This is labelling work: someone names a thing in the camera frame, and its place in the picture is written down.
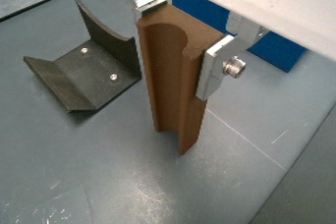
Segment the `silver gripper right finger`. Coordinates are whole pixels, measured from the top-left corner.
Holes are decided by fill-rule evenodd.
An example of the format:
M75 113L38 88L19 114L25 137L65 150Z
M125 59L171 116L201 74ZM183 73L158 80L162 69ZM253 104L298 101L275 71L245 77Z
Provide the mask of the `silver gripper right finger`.
M249 49L267 33L262 26L233 12L227 14L225 29L227 34L205 51L195 91L195 97L199 100L209 99L223 77L230 76L237 79L241 76L245 62L237 55Z

